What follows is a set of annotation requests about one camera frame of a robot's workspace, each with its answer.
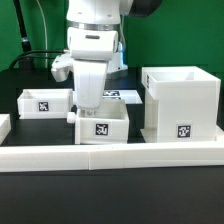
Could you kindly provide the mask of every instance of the black object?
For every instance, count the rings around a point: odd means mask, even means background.
[[[129,16],[147,17],[162,3],[162,0],[134,0]]]
[[[26,60],[27,58],[30,58],[30,59],[34,59],[35,57],[34,56],[29,56],[31,54],[43,54],[43,53],[56,53],[56,54],[63,54],[64,53],[64,50],[34,50],[34,51],[27,51],[27,52],[24,52],[22,54],[20,54],[16,59],[14,59],[11,64],[9,65],[9,69],[13,69],[15,64],[17,62],[21,62],[21,61],[24,61]]]
[[[13,2],[14,2],[14,5],[15,5],[16,14],[17,14],[18,22],[19,22],[20,34],[21,34],[21,38],[22,38],[23,52],[31,51],[31,44],[30,44],[30,41],[27,37],[20,2],[19,2],[19,0],[13,0]]]
[[[21,39],[22,39],[21,44],[22,44],[23,52],[31,51],[31,44],[27,37],[20,2],[19,2],[19,0],[13,0],[13,2],[15,5],[16,14],[17,14],[18,22],[19,22],[20,34],[21,34]],[[19,68],[22,70],[33,69],[34,68],[33,58],[27,57],[27,58],[20,59],[19,60]]]

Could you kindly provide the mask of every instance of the cable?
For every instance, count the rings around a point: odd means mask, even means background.
[[[30,54],[47,54],[47,53],[52,53],[52,54],[63,54],[65,53],[66,50],[34,50],[34,51],[27,51],[22,54],[20,54],[15,60],[12,61],[12,63],[9,66],[9,69],[13,69],[15,64],[24,58],[43,58],[43,57],[38,57],[38,56],[29,56]]]
[[[120,42],[123,45],[122,52],[124,52],[126,49],[126,41],[125,41],[125,36],[124,36],[124,15],[122,15],[121,18],[122,19],[121,19],[121,23],[120,23],[120,35],[121,35]]]
[[[37,2],[37,5],[39,6],[39,9],[40,9],[40,13],[41,13],[41,16],[42,16],[42,19],[43,19],[43,23],[44,23],[44,35],[45,35],[45,49],[47,50],[48,49],[48,35],[47,35],[47,25],[46,25],[46,19],[45,19],[45,15],[44,15],[44,12],[43,12],[43,8],[39,2],[39,0],[36,0]],[[48,54],[46,53],[46,61],[45,61],[45,68],[48,67]]]

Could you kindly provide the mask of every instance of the white box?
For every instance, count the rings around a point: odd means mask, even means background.
[[[213,141],[221,81],[197,67],[142,69],[146,142]]]
[[[124,100],[103,99],[94,117],[78,109],[75,144],[127,143],[129,118]]]
[[[0,114],[0,145],[11,130],[9,114]]]
[[[25,89],[17,100],[20,119],[66,118],[72,89]]]

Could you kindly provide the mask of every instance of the white platform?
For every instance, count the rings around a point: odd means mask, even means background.
[[[0,145],[11,130],[10,115],[0,114]]]

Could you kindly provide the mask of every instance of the black cable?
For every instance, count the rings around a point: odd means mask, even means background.
[[[20,54],[15,60],[13,60],[12,63],[9,65],[9,69],[13,69],[15,64],[19,60],[21,60],[21,59],[25,59],[25,58],[42,58],[42,59],[46,59],[47,57],[29,56],[30,54],[44,54],[44,53],[63,54],[63,53],[65,53],[65,51],[64,50],[34,50],[34,51],[27,51],[27,52],[24,52],[24,53]]]
[[[23,52],[31,51],[31,44],[27,37],[26,27],[24,24],[23,14],[22,14],[21,5],[20,5],[19,0],[14,0],[14,5],[15,5],[17,19],[18,19],[18,23],[19,23],[20,34],[21,34],[21,38],[22,38],[21,44],[22,44]]]

